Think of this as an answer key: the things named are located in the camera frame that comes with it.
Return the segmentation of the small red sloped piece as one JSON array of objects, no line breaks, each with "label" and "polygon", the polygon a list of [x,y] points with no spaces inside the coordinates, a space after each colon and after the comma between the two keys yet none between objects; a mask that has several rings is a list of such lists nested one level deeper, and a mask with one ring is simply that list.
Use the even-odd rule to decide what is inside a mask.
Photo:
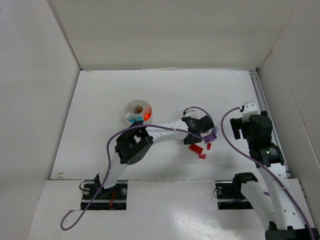
[{"label": "small red sloped piece", "polygon": [[206,154],[200,154],[198,157],[200,158],[200,159],[206,159]]}]

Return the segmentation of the light purple 2x2 brick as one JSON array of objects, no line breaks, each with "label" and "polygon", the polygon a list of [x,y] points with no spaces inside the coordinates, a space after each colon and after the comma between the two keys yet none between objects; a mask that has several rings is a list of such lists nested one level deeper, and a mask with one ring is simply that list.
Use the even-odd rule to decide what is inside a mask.
[{"label": "light purple 2x2 brick", "polygon": [[218,132],[218,127],[217,126],[215,126],[214,128],[213,128],[213,134],[216,134]]}]

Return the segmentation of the purple 2x4 lego plate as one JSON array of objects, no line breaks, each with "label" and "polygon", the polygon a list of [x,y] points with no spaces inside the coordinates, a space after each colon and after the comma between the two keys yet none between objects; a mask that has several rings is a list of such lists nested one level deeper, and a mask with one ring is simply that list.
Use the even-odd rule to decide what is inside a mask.
[{"label": "purple 2x4 lego plate", "polygon": [[206,143],[211,143],[211,142],[213,142],[213,141],[216,140],[216,139],[217,139],[217,136],[216,136],[214,133],[208,134],[208,135],[206,135],[206,136],[204,137],[204,141],[205,141]]}]

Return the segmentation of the small red curved piece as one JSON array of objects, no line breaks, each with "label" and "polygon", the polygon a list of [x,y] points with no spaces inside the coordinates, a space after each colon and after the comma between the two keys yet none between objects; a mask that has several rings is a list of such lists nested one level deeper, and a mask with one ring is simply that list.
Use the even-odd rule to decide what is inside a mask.
[{"label": "small red curved piece", "polygon": [[211,143],[211,142],[209,142],[209,143],[207,144],[206,149],[207,149],[207,150],[210,150],[210,149],[211,149],[211,146],[212,146],[212,143]]}]

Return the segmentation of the red 2x4 lego brick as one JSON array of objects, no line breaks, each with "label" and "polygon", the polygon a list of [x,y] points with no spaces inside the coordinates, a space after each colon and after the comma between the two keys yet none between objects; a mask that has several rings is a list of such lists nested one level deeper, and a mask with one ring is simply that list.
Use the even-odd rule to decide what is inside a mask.
[{"label": "red 2x4 lego brick", "polygon": [[197,155],[201,155],[204,149],[201,146],[193,143],[189,146],[189,150],[196,153]]}]

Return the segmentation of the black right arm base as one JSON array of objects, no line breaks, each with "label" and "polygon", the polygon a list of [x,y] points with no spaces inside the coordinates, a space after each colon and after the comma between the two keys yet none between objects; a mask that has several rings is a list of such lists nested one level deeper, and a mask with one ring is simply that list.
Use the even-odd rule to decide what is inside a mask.
[{"label": "black right arm base", "polygon": [[242,185],[257,182],[251,172],[237,173],[232,180],[216,180],[213,195],[217,198],[219,210],[252,210],[253,207],[241,193]]}]

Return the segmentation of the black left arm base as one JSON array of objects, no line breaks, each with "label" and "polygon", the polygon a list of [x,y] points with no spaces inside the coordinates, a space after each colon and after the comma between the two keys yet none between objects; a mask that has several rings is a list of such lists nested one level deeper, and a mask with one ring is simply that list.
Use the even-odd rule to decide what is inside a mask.
[{"label": "black left arm base", "polygon": [[[82,191],[80,209],[84,210],[97,189],[93,182],[85,180],[79,185]],[[128,181],[118,181],[114,187],[102,189],[88,210],[122,211],[127,209]]]}]

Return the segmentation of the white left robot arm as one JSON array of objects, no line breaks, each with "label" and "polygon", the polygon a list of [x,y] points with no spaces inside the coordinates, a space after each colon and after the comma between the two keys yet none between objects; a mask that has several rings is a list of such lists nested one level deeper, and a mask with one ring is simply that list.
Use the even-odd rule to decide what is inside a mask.
[{"label": "white left robot arm", "polygon": [[133,123],[106,143],[108,165],[93,179],[98,192],[114,187],[125,169],[141,161],[152,145],[171,140],[182,140],[184,145],[216,138],[217,127],[208,115],[200,119],[190,116],[160,125]]}]

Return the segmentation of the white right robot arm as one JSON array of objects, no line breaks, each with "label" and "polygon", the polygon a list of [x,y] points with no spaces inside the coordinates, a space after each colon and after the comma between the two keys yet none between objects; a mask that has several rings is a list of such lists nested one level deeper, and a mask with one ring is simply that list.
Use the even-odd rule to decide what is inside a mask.
[{"label": "white right robot arm", "polygon": [[232,143],[230,146],[254,162],[266,185],[267,193],[262,191],[252,172],[235,174],[232,183],[258,215],[264,228],[265,239],[318,240],[318,229],[311,226],[293,196],[291,178],[287,176],[282,151],[272,142],[273,123],[268,114],[259,111],[253,103],[235,107],[231,111],[240,111],[242,114],[240,118],[230,119],[230,125],[236,140],[246,140],[249,153],[243,153]]}]

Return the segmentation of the teal 2x2 lego brick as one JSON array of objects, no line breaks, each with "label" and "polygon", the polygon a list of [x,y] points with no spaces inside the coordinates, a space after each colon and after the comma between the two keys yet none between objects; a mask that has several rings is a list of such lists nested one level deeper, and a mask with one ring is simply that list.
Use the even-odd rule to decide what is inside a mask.
[{"label": "teal 2x2 lego brick", "polygon": [[144,119],[142,118],[142,117],[139,117],[137,120],[136,120],[137,122],[144,122]]}]

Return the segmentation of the orange figure-eight lego piece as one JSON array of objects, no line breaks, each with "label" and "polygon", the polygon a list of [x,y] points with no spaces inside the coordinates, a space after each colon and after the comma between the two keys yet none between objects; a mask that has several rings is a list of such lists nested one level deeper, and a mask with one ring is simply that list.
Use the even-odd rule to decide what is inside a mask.
[{"label": "orange figure-eight lego piece", "polygon": [[144,121],[145,121],[145,122],[148,121],[151,116],[152,116],[151,113],[146,113],[146,114],[144,115],[144,117],[143,117]]}]

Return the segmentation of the long teal lego brick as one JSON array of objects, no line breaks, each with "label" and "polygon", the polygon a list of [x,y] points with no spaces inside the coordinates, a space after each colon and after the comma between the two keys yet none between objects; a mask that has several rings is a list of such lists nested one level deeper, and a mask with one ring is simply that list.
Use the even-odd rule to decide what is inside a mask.
[{"label": "long teal lego brick", "polygon": [[133,123],[135,123],[135,122],[137,122],[137,121],[139,121],[138,119],[131,119],[129,122],[131,123],[131,124],[133,124]]}]

